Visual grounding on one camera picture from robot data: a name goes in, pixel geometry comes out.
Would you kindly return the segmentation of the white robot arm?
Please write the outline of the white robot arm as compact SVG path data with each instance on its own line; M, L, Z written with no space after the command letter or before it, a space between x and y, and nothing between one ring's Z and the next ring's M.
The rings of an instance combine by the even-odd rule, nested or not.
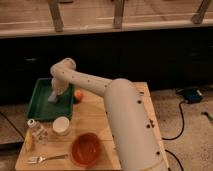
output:
M71 83L103 98L123 171L168 171L154 125L138 89L131 81L78 72L71 58L54 64L50 73L53 92L57 95L62 94Z

